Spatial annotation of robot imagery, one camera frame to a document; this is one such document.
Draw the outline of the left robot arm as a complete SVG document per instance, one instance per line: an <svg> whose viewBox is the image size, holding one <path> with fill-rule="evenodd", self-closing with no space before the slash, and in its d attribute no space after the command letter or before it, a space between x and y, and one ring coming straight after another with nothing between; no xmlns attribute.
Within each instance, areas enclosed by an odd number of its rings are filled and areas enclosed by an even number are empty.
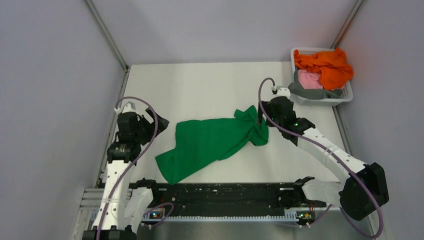
<svg viewBox="0 0 424 240"><path fill-rule="evenodd" d="M147 108L153 118L149 122L128 102L115 110L118 131L115 141L106 151L105 185L97 216L90 230L82 234L84 240L135 240L143 213L160 202L160 193L151 186L139 186L129 194L131 176L136 161L154 138L163 132L169 121Z"/></svg>

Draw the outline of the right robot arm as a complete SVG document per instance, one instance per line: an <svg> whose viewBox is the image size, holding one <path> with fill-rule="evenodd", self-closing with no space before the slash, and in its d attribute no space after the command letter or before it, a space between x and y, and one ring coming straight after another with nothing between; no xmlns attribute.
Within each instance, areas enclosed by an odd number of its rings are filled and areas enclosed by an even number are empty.
<svg viewBox="0 0 424 240"><path fill-rule="evenodd" d="M322 181L314 177L297 180L300 186L293 192L299 206L320 201L340 207L360 221L389 201L386 175L378 163L367 164L326 138L311 121L297 117L291 100L278 96L259 101L258 124L265 123L279 130L282 137L309 153L326 167L337 181Z"/></svg>

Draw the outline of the green t shirt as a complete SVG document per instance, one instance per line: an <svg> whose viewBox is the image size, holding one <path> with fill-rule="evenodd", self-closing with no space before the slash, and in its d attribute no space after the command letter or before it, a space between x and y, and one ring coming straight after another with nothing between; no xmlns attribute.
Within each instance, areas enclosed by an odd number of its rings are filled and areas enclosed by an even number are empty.
<svg viewBox="0 0 424 240"><path fill-rule="evenodd" d="M253 105L233 117L186 120L176 124L175 147L156 156L160 173L175 185L215 161L230 158L247 143L264 146L269 128Z"/></svg>

